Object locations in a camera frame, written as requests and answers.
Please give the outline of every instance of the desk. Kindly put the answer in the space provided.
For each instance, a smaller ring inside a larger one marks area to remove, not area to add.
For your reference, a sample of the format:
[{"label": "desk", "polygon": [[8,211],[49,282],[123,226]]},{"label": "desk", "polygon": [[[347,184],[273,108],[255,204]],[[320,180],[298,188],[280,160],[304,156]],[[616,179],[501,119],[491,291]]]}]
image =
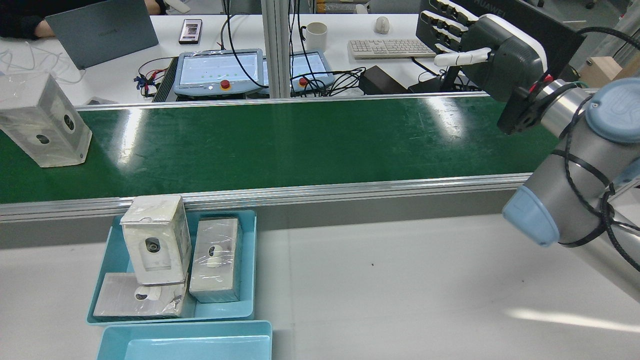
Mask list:
[{"label": "desk", "polygon": [[[328,48],[325,55],[333,70],[349,70],[355,67],[371,67],[379,65],[392,77],[396,78],[405,87],[417,82],[418,75],[422,69],[413,64],[410,60],[354,60],[347,52],[348,40],[368,39],[368,38],[412,38],[415,37],[415,27],[417,15],[392,14],[388,15],[391,22],[391,30],[387,35],[375,34],[373,26],[379,15],[302,15],[301,23],[306,24],[311,21],[321,21],[328,26]],[[178,44],[178,35],[183,19],[202,19],[203,32],[200,43],[197,45]],[[138,67],[145,62],[167,56],[177,56],[188,51],[204,51],[219,49],[216,44],[220,41],[220,28],[226,16],[224,15],[172,15],[153,16],[152,22],[156,29],[159,45],[136,53],[123,56],[106,63],[92,66],[86,70],[82,81],[78,84],[68,84],[62,81],[58,83],[62,87],[67,97],[74,106],[86,104],[92,97],[114,101],[119,104],[136,104],[151,102],[145,99],[136,89],[133,79],[138,75]],[[232,32],[236,49],[259,48],[264,50],[264,30],[262,27],[261,15],[236,15],[232,21]],[[299,34],[294,32],[294,50],[301,50]],[[55,38],[41,39],[32,42],[35,47],[39,47],[52,53],[64,53],[60,42]],[[0,40],[0,53],[9,49],[13,54],[12,63],[23,67],[30,67],[32,62],[31,52],[28,45],[23,40],[2,39]],[[44,60],[41,69],[49,69],[54,64],[52,56],[45,58],[46,53],[34,50],[36,63]],[[147,70],[161,69],[168,65],[168,60],[157,61],[145,67]],[[5,73],[16,72],[12,69],[8,72],[6,64],[0,63],[0,71]],[[69,81],[79,79],[80,73],[70,63],[66,57],[62,57],[56,64],[54,71],[60,78]]]},{"label": "desk", "polygon": [[[637,360],[639,304],[569,250],[497,214],[412,214],[443,205],[418,202],[257,209],[256,318],[273,324],[274,360]],[[102,328],[84,318],[108,229],[73,225],[93,243],[0,250],[0,359],[95,357]]]}]

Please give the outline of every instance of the white keyboard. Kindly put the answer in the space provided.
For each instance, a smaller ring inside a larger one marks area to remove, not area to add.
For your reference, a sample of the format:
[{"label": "white keyboard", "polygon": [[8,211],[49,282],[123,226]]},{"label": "white keyboard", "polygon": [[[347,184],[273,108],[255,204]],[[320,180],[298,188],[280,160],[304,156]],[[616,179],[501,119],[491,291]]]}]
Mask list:
[{"label": "white keyboard", "polygon": [[349,52],[354,59],[432,58],[436,56],[418,39],[349,40]]}]

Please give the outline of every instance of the green conveyor belt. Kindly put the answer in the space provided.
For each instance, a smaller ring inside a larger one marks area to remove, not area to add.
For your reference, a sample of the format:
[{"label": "green conveyor belt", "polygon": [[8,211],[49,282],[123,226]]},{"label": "green conveyor belt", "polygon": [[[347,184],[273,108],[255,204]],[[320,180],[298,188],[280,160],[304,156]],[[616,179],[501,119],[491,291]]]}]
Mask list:
[{"label": "green conveyor belt", "polygon": [[82,111],[87,160],[40,168],[0,133],[0,204],[532,172],[557,140],[506,136],[489,97]]}]

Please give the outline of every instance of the person's hand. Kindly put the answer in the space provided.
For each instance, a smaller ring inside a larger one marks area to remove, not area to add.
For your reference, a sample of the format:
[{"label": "person's hand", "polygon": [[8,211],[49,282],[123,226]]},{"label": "person's hand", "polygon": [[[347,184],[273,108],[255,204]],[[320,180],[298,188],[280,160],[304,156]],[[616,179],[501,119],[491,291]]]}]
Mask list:
[{"label": "person's hand", "polygon": [[39,38],[54,37],[55,34],[46,20],[40,21],[33,34]]},{"label": "person's hand", "polygon": [[156,0],[145,0],[145,5],[147,6],[149,15],[160,15],[160,5],[158,5]]}]

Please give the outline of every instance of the camera lens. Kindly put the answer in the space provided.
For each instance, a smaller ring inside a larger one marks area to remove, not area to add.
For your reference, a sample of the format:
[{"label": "camera lens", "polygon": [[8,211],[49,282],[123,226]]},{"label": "camera lens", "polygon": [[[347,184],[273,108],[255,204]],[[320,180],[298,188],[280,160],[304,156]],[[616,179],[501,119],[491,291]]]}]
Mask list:
[{"label": "camera lens", "polygon": [[145,243],[147,244],[147,251],[153,253],[160,251],[160,240],[158,238],[148,238]]}]

